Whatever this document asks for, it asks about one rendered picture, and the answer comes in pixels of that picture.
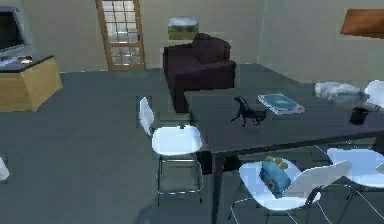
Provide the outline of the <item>black television set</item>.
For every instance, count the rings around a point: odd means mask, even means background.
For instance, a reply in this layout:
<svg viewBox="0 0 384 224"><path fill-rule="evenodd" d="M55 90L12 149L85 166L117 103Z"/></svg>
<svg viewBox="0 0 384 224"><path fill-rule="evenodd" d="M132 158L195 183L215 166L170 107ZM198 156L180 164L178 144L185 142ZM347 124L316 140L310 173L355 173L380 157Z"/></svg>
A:
<svg viewBox="0 0 384 224"><path fill-rule="evenodd" d="M25 22L18 7L0 5L0 56L33 50Z"/></svg>

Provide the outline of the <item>brown wooden wall shelf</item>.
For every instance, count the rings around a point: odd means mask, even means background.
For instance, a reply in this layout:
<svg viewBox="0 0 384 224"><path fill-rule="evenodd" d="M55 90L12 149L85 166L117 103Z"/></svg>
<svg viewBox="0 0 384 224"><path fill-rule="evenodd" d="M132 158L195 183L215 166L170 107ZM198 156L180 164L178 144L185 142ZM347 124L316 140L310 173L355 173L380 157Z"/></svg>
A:
<svg viewBox="0 0 384 224"><path fill-rule="evenodd" d="M348 9L340 33L384 39L384 9Z"/></svg>

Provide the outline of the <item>white object on floor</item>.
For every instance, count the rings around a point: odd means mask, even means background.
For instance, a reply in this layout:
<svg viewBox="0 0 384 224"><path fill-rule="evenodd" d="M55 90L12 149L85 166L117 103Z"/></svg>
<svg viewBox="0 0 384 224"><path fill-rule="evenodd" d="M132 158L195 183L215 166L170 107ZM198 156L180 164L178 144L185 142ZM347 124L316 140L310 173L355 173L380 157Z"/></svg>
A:
<svg viewBox="0 0 384 224"><path fill-rule="evenodd" d="M0 157L0 181L6 180L10 176L10 171L7 168L5 161Z"/></svg>

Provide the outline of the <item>blue and white book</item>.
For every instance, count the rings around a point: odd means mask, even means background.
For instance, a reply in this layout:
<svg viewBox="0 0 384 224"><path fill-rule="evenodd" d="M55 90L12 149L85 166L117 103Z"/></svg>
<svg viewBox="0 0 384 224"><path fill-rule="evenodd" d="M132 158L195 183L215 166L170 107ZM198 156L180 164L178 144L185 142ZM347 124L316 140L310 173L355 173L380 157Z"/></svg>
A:
<svg viewBox="0 0 384 224"><path fill-rule="evenodd" d="M305 108L282 93L259 95L258 101L275 115L303 113Z"/></svg>

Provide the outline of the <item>black cup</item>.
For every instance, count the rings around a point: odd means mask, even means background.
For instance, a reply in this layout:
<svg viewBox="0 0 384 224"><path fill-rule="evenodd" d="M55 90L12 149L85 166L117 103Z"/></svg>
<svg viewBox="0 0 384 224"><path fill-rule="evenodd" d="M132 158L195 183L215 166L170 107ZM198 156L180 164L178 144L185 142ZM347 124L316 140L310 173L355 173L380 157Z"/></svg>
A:
<svg viewBox="0 0 384 224"><path fill-rule="evenodd" d="M355 107L352 109L349 122L353 125L362 125L367 118L369 111L365 108Z"/></svg>

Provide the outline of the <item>wooden glass-paned door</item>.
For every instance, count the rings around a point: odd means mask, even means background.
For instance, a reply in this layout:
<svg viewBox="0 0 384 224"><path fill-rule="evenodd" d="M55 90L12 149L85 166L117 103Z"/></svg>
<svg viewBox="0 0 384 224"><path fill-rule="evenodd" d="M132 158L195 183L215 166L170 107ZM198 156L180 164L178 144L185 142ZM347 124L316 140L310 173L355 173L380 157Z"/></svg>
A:
<svg viewBox="0 0 384 224"><path fill-rule="evenodd" d="M107 68L145 69L139 0L94 0Z"/></svg>

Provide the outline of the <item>white chair with metal legs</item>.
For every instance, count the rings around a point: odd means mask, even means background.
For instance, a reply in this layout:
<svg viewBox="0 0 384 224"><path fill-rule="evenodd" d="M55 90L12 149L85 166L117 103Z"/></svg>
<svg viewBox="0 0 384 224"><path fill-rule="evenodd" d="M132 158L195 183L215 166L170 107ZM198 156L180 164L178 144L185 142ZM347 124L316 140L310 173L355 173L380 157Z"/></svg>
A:
<svg viewBox="0 0 384 224"><path fill-rule="evenodd" d="M365 93L369 95L368 103L384 108L384 81L371 81L365 88Z"/></svg>
<svg viewBox="0 0 384 224"><path fill-rule="evenodd" d="M154 112L146 97L139 102L138 118L140 124L151 138L152 150L158 155L158 165L156 172L157 205L160 205L161 195L177 195L186 193L197 193L199 202L202 203L201 190L204 187L202 177L202 164L198 160L197 152L202 147L200 131L191 125L184 126L163 126L153 128L155 121ZM166 162L194 162L197 174L197 188L194 190L184 190L176 192L164 192L161 190L161 175L163 164Z"/></svg>
<svg viewBox="0 0 384 224"><path fill-rule="evenodd" d="M233 217L235 223L240 224L236 217L235 206L248 200L254 200L260 207L268 210L264 224L268 223L272 212L286 212L295 224L299 224L289 212L300 208L309 209L313 203L316 203L328 223L333 224L320 206L321 191L345 176L351 169L352 164L350 162L344 160L332 165L300 171L292 162L283 159L288 164L288 168L284 171L291 179L291 185L283 192L281 198L276 198L259 176L263 161L248 162L240 166L241 183L239 187L244 186L249 197L241 200L235 199L231 204L228 218Z"/></svg>
<svg viewBox="0 0 384 224"><path fill-rule="evenodd" d="M367 148L329 148L326 154L333 164L344 160L352 164L345 177L353 182L355 186L345 185L350 193L346 197L347 203L338 218L337 224L342 223L355 195L359 195L384 220L384 216L362 195L365 188L379 189L384 192L384 155Z"/></svg>

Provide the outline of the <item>blue cushion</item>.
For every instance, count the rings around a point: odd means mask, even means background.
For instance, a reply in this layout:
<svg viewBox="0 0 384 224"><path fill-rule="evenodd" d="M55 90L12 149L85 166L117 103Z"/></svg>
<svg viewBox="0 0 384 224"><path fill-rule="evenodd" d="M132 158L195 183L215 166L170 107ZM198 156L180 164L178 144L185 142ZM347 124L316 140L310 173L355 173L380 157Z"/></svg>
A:
<svg viewBox="0 0 384 224"><path fill-rule="evenodd" d="M288 174L272 161L262 162L259 176L276 198L281 198L283 192L291 185Z"/></svg>

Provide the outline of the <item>framed landscape picture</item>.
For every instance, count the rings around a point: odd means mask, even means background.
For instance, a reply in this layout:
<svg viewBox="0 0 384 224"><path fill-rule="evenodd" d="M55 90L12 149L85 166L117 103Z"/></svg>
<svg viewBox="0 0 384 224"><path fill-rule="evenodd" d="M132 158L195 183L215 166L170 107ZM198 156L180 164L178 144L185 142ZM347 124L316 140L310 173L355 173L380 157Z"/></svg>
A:
<svg viewBox="0 0 384 224"><path fill-rule="evenodd" d="M168 36L170 40L192 40L199 32L199 20L191 17L170 17Z"/></svg>

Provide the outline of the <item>white crumpled cloth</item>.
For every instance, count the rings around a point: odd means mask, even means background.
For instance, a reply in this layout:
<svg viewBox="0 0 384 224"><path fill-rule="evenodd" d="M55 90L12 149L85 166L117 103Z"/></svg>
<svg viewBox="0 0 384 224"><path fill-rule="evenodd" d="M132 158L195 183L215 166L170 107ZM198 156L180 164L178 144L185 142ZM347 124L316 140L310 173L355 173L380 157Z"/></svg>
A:
<svg viewBox="0 0 384 224"><path fill-rule="evenodd" d="M361 104L366 102L370 95L360 88L339 82L321 82L314 86L318 98L326 98L329 102L340 104Z"/></svg>

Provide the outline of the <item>black animal figurine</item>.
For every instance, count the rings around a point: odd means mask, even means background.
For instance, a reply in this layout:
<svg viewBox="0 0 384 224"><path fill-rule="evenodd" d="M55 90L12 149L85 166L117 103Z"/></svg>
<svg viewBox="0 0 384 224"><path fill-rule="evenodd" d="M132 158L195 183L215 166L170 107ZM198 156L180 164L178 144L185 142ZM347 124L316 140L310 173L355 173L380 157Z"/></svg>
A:
<svg viewBox="0 0 384 224"><path fill-rule="evenodd" d="M234 118L232 118L231 121L234 121L238 118L242 118L243 119L242 126L245 127L248 119L251 119L252 124L256 126L256 125L260 125L261 121L263 121L266 118L266 115L267 115L266 110L256 110L251 108L243 96L235 96L234 100L239 103L239 108L237 111L237 115Z"/></svg>

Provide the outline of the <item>dark grey dining table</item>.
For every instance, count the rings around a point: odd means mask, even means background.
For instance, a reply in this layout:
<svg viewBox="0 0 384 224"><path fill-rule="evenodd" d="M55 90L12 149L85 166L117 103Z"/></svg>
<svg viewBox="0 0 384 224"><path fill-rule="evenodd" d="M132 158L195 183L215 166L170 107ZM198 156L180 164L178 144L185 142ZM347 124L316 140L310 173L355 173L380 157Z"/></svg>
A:
<svg viewBox="0 0 384 224"><path fill-rule="evenodd" d="M233 120L243 96L255 102L259 95L282 93L305 108L299 114L270 113L259 125L242 126ZM311 84L294 84L249 89L192 91L185 94L190 112L212 154L213 189L211 221L216 224L224 162L227 157L299 148L363 138L384 138L384 113L371 112L364 123L350 122L352 111L317 98Z"/></svg>

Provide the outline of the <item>green plant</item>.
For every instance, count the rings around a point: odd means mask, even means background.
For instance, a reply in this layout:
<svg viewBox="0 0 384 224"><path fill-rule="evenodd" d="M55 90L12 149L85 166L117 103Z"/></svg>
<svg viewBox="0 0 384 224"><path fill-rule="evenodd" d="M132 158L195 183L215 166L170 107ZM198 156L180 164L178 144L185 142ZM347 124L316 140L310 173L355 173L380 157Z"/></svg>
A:
<svg viewBox="0 0 384 224"><path fill-rule="evenodd" d="M288 164L283 161L282 157L267 156L266 161L272 161L279 166L280 169L285 170L288 168Z"/></svg>

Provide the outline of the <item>wooden television cabinet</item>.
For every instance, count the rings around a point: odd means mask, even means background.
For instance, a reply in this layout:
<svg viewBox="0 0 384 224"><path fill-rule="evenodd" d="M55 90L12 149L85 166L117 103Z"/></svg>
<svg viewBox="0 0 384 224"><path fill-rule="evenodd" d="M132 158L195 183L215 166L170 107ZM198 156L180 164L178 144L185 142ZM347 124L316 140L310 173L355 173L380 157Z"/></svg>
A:
<svg viewBox="0 0 384 224"><path fill-rule="evenodd" d="M53 55L32 55L24 64L20 56L0 62L0 112L37 111L63 88Z"/></svg>

